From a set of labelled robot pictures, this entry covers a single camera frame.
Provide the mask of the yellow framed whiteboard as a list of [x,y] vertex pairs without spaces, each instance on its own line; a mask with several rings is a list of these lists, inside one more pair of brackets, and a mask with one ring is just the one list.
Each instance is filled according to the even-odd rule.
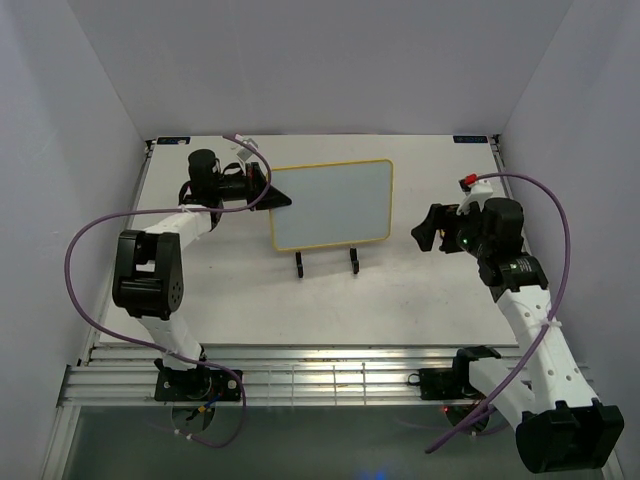
[[394,164],[374,159],[279,167],[272,186],[292,204],[269,212],[279,252],[383,241],[391,234]]

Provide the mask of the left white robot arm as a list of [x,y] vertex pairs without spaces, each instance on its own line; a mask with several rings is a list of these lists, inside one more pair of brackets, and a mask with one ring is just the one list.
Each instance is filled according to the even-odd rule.
[[256,162],[223,168],[209,149],[189,154],[188,175],[179,192],[179,212],[119,235],[112,298],[166,350],[157,368],[177,374],[178,388],[197,400],[210,392],[212,376],[200,367],[204,349],[178,314],[185,294],[182,251],[217,227],[226,202],[244,201],[251,210],[271,210],[290,206],[292,200],[267,184]]

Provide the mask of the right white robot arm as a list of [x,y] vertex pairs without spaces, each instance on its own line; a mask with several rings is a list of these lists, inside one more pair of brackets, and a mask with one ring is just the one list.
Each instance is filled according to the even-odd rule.
[[411,231],[421,251],[442,238],[444,253],[465,251],[507,319],[529,376],[493,391],[509,371],[496,350],[457,352],[451,382],[464,397],[481,393],[515,431],[524,466],[532,473],[602,468],[619,439],[624,419],[605,405],[585,380],[551,311],[548,280],[539,261],[524,249],[522,206],[508,198],[458,205],[433,204]]

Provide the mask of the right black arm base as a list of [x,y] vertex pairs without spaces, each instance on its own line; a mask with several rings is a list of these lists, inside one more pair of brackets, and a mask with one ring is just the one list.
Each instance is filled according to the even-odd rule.
[[478,395],[452,368],[418,369],[408,375],[407,385],[417,388],[420,399],[425,401],[463,400]]

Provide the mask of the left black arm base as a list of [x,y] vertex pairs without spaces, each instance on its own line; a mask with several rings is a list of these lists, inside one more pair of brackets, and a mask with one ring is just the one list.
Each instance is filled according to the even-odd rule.
[[226,371],[190,369],[158,373],[153,399],[159,402],[205,402],[218,396],[223,402],[239,402],[239,382]]

